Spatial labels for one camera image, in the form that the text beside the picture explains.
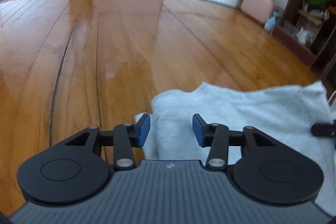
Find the folded garment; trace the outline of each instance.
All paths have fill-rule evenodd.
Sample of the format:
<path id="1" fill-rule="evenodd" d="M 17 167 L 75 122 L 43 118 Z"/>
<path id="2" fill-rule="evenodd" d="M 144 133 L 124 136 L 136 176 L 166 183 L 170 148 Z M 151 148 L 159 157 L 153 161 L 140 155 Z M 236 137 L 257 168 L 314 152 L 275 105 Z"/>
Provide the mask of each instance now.
<path id="1" fill-rule="evenodd" d="M 332 123 L 321 82 L 301 87 L 282 86 L 255 92 L 238 92 L 202 83 L 191 93 L 170 90 L 152 100 L 151 130 L 143 147 L 152 160 L 201 160 L 209 148 L 201 148 L 194 136 L 192 117 L 199 113 L 207 123 L 225 124 L 242 131 L 250 125 L 314 160 L 324 173 L 316 203 L 336 215 L 335 143 L 310 133 L 316 122 Z M 229 148 L 229 164 L 241 158 L 239 147 Z"/>

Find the pink suitcase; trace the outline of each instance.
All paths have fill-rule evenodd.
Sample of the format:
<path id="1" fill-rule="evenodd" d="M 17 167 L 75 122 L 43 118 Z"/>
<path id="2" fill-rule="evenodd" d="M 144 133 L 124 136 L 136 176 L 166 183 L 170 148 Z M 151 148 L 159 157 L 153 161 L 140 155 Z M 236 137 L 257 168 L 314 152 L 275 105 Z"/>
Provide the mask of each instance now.
<path id="1" fill-rule="evenodd" d="M 262 24 L 265 24 L 266 20 L 272 15 L 274 7 L 274 0 L 244 0 L 241 4 L 241 10 L 245 14 Z"/>

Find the gray ribbed panel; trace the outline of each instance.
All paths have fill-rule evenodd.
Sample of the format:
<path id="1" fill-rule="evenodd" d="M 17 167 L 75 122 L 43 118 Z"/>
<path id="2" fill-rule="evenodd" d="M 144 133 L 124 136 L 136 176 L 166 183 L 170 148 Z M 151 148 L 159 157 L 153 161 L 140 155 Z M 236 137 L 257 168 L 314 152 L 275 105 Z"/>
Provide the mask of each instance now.
<path id="1" fill-rule="evenodd" d="M 83 203 L 49 208 L 27 203 L 14 224 L 323 224 L 330 220 L 314 203 L 269 207 L 238 193 L 224 173 L 197 160 L 143 160 L 118 172 L 105 190 Z"/>

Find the white logo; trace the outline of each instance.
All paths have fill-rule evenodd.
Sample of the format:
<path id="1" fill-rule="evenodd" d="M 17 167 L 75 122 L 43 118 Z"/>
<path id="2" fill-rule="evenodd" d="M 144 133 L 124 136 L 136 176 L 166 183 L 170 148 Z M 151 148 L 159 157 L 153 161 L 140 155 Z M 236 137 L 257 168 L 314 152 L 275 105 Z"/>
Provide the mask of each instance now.
<path id="1" fill-rule="evenodd" d="M 173 169 L 173 168 L 175 168 L 175 164 L 170 163 L 170 164 L 167 164 L 166 167 L 169 168 L 169 169 Z"/>

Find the floor plank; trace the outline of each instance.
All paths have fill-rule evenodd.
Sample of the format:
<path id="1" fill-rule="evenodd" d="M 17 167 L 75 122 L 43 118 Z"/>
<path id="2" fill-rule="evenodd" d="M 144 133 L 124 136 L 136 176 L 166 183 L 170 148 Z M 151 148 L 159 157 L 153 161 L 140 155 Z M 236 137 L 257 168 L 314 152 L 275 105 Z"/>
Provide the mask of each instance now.
<path id="1" fill-rule="evenodd" d="M 87 126 L 132 122 L 161 92 L 316 80 L 256 22 L 203 0 L 2 0 L 0 25 L 5 215 L 23 203 L 24 160 Z M 103 158 L 112 163 L 113 149 Z"/>

